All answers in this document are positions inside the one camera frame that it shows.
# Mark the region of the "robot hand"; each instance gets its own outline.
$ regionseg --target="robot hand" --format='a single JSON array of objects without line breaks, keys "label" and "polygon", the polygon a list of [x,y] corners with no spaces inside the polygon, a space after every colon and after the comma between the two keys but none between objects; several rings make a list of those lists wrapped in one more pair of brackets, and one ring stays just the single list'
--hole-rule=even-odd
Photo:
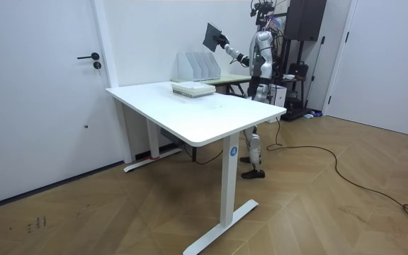
[{"label": "robot hand", "polygon": [[225,49],[225,45],[230,43],[225,35],[215,36],[213,40],[217,41],[223,50]]}]

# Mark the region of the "book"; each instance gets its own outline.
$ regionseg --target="book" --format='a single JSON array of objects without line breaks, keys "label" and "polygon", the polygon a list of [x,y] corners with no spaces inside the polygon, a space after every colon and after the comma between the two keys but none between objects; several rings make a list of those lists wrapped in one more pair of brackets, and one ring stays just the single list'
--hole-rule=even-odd
[{"label": "book", "polygon": [[212,85],[201,84],[193,81],[182,82],[178,84],[173,83],[171,86],[174,93],[178,93],[191,98],[207,96],[216,92],[216,88]]},{"label": "book", "polygon": [[186,93],[186,92],[183,92],[183,91],[178,91],[176,89],[173,89],[173,93],[178,94],[178,95],[182,95],[182,96],[186,96],[186,97],[189,97],[189,98],[198,98],[198,97],[201,97],[201,96],[212,95],[214,92],[202,93],[202,94],[198,94],[198,95],[192,95],[190,93]]}]

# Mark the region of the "door handle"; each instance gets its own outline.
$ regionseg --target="door handle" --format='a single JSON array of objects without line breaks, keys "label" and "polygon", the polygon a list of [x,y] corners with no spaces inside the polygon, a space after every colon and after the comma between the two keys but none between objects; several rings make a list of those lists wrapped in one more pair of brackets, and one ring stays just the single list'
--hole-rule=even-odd
[{"label": "door handle", "polygon": [[87,57],[77,57],[78,60],[84,60],[87,58],[91,58],[93,60],[99,60],[100,59],[100,55],[97,52],[92,52],[91,56],[87,56]]}]

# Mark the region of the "power cord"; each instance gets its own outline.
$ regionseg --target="power cord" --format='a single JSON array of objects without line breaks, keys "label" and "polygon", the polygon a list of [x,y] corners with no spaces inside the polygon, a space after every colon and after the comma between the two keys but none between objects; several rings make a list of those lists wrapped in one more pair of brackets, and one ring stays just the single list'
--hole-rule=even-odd
[{"label": "power cord", "polygon": [[[186,144],[183,146],[183,149],[184,149],[185,152],[190,156],[190,158],[193,158],[193,156],[191,156],[191,154],[188,152]],[[209,164],[210,162],[216,160],[219,156],[221,156],[221,154],[223,154],[223,151],[221,151],[217,156],[213,157],[213,158],[212,158],[211,160],[209,160],[209,161],[206,161],[206,162],[204,162],[204,163],[200,163],[200,162],[197,161],[197,162],[195,162],[195,163],[197,163],[197,164],[199,164],[199,165]]]},{"label": "power cord", "polygon": [[387,197],[387,198],[393,200],[396,204],[398,204],[399,206],[401,206],[402,209],[405,211],[405,213],[408,215],[408,204],[402,204],[402,203],[398,202],[396,199],[392,198],[391,196],[389,196],[389,195],[387,195],[387,194],[385,194],[385,193],[382,193],[382,192],[380,192],[380,191],[375,191],[375,190],[370,189],[370,188],[366,188],[366,187],[364,187],[364,186],[362,186],[362,185],[359,185],[359,184],[357,184],[357,183],[354,183],[353,181],[350,181],[350,180],[348,180],[346,177],[344,177],[344,176],[339,172],[339,170],[338,170],[338,157],[337,157],[337,156],[335,155],[335,153],[333,153],[331,150],[326,149],[326,148],[323,148],[323,147],[311,146],[311,145],[283,147],[282,144],[278,143],[278,134],[280,133],[280,130],[281,130],[281,124],[280,124],[280,121],[279,121],[278,118],[276,118],[276,121],[278,122],[278,131],[277,131],[277,133],[276,133],[275,143],[274,143],[274,144],[271,144],[271,145],[269,145],[269,146],[267,146],[267,150],[268,150],[268,151],[272,152],[272,151],[276,151],[276,150],[279,150],[279,149],[300,149],[300,148],[323,149],[324,151],[327,151],[327,152],[331,153],[331,155],[333,155],[333,158],[334,158],[334,160],[335,160],[334,170],[336,171],[336,173],[337,173],[342,179],[344,179],[345,181],[349,182],[350,184],[352,184],[352,185],[354,185],[354,186],[357,186],[357,187],[362,188],[362,189],[366,189],[367,191],[371,191],[371,192],[380,194],[380,195],[382,195],[382,196],[385,196],[385,197]]}]

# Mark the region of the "wooden floor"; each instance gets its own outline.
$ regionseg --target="wooden floor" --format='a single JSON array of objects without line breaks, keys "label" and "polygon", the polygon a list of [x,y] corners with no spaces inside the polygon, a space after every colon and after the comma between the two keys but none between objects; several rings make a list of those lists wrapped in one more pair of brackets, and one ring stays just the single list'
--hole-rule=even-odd
[{"label": "wooden floor", "polygon": [[[263,148],[277,127],[259,127]],[[280,140],[326,147],[347,178],[408,203],[406,135],[323,117],[284,123]],[[204,147],[198,158],[221,148],[221,142]],[[0,254],[182,254],[218,223],[221,163],[199,166],[180,153],[129,174],[119,166],[1,206]],[[201,254],[408,254],[401,208],[343,181],[328,152],[264,150],[263,169],[266,179],[237,179],[236,207],[250,198],[260,206]],[[239,164],[240,173],[247,170]]]}]

